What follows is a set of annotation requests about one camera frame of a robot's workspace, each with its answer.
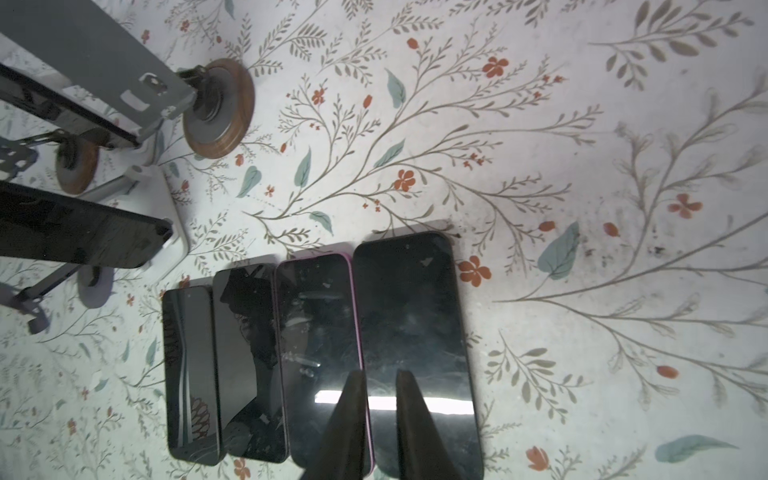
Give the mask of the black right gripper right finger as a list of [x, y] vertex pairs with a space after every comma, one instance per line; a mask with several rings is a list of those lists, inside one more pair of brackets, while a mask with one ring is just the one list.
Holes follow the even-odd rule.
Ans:
[[459, 480], [414, 375], [396, 376], [396, 424], [400, 478]]

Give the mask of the black smartphone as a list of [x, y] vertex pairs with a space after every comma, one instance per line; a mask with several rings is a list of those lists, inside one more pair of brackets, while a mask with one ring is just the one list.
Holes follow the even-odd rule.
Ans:
[[275, 324], [274, 266], [218, 272], [213, 281], [219, 420], [227, 453], [282, 463], [288, 457]]
[[134, 269], [172, 236], [171, 223], [3, 181], [3, 257]]
[[169, 290], [161, 311], [169, 453], [176, 460], [214, 466], [225, 452], [211, 290], [207, 286]]
[[363, 368], [350, 259], [330, 253], [285, 261], [275, 287], [290, 455], [305, 469], [327, 444], [348, 374]]
[[464, 479], [484, 476], [450, 241], [422, 232], [360, 244], [353, 277], [374, 458], [399, 475], [396, 374], [411, 372], [440, 440]]

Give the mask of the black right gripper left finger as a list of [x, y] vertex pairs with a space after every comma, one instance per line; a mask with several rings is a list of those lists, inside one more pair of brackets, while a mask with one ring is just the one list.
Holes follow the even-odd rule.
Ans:
[[352, 371], [323, 433], [320, 448], [301, 480], [364, 478], [366, 402], [365, 373]]

